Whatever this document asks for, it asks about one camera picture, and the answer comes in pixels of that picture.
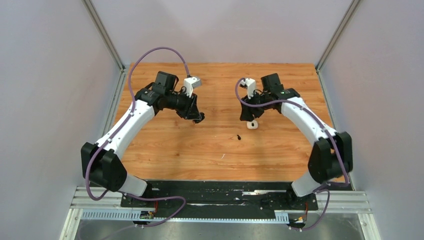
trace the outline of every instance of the purple cable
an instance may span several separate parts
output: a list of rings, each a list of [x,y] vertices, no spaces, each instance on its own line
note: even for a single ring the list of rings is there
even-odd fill
[[[131,118],[131,113],[134,112],[134,109],[136,108],[136,98],[134,96],[134,92],[133,92],[133,88],[131,87],[131,75],[134,72],[134,69],[136,69],[137,65],[151,52],[154,52],[156,50],[161,50],[161,49],[165,49],[165,50],[170,50],[174,53],[176,53],[178,55],[178,57],[181,59],[182,63],[184,64],[184,68],[185,68],[185,72],[187,73],[187,76],[190,76],[190,72],[189,72],[189,67],[187,66],[186,61],[184,60],[183,56],[175,49],[167,47],[167,46],[159,46],[159,47],[155,47],[149,51],[147,51],[145,54],[143,54],[143,56],[141,56],[132,66],[131,70],[128,73],[128,89],[129,89],[129,93],[131,94],[131,100],[132,100],[132,104],[131,104],[131,111],[130,113],[126,116],[125,120],[122,122],[121,125],[118,126],[118,128],[112,132],[112,134],[110,135],[109,139],[112,140],[116,134],[119,133],[119,131],[125,126],[125,124],[130,120]],[[102,199],[105,194],[108,192],[108,190],[105,190],[99,197],[95,197],[92,193],[92,191],[90,190],[90,180],[89,180],[89,175],[90,175],[90,170],[92,168],[94,159],[96,159],[97,155],[99,155],[100,151],[108,144],[108,141],[106,140],[98,149],[97,151],[94,152],[93,156],[91,157],[90,161],[88,162],[87,165],[87,169],[85,171],[85,189],[87,190],[87,194],[88,196],[94,200],[94,201],[99,201],[100,199]]]
[[[173,216],[175,216],[178,212],[180,212],[181,209],[183,209],[183,207],[186,205],[186,199],[182,196],[168,196],[168,197],[158,197],[158,198],[144,198],[144,197],[135,196],[135,195],[132,195],[132,194],[127,194],[127,196],[130,196],[133,199],[138,199],[138,200],[141,200],[141,201],[161,201],[161,200],[171,200],[171,199],[181,199],[182,200],[181,206],[173,214],[171,214],[170,216],[168,216],[164,220],[158,221],[158,222],[155,222],[155,223],[152,223],[152,224],[149,224],[149,225],[141,225],[141,224],[137,225],[138,227],[144,227],[144,228],[155,227],[155,226],[158,226],[158,225],[165,223],[166,221],[171,219]]]
[[[316,222],[314,222],[311,226],[304,227],[304,228],[291,227],[292,229],[297,230],[297,231],[300,231],[301,229],[302,229],[302,231],[308,231],[308,230],[315,228],[321,222],[321,220],[324,217],[324,214],[327,211],[329,203],[330,203],[330,191],[328,189],[322,189],[322,190],[317,191],[316,194],[319,194],[319,193],[322,193],[322,192],[327,192],[328,197],[327,197],[327,202],[325,203],[324,209],[322,210],[322,214],[321,214],[321,216],[319,216],[318,220],[316,220]]]
[[[339,149],[337,148],[336,141],[334,141],[333,136],[325,128],[325,126],[320,121],[320,119],[317,116],[315,116],[315,114],[313,112],[309,111],[307,108],[303,107],[302,105],[298,104],[297,102],[290,101],[290,100],[280,99],[280,100],[274,100],[274,101],[270,101],[270,102],[262,103],[262,104],[249,104],[249,103],[243,101],[242,98],[239,96],[239,89],[238,89],[240,82],[243,81],[243,80],[245,80],[244,77],[240,78],[237,81],[237,83],[235,84],[235,96],[237,97],[237,99],[240,101],[241,104],[248,106],[248,107],[251,107],[251,108],[261,108],[261,107],[265,107],[265,106],[272,105],[272,104],[287,103],[287,104],[294,105],[294,106],[298,107],[299,109],[305,111],[307,114],[310,115],[311,118],[313,118],[313,120],[315,120],[315,122],[319,125],[319,127],[321,129],[324,130],[325,134],[330,139],[330,142],[331,142],[331,144],[334,148],[335,155],[337,156],[338,163],[340,164],[341,171],[343,172],[344,182],[343,183],[331,182],[331,184],[339,185],[341,187],[347,187],[350,183],[349,178],[348,178],[348,173],[346,172],[345,166],[343,165],[342,157],[340,156],[340,152],[339,152]]]

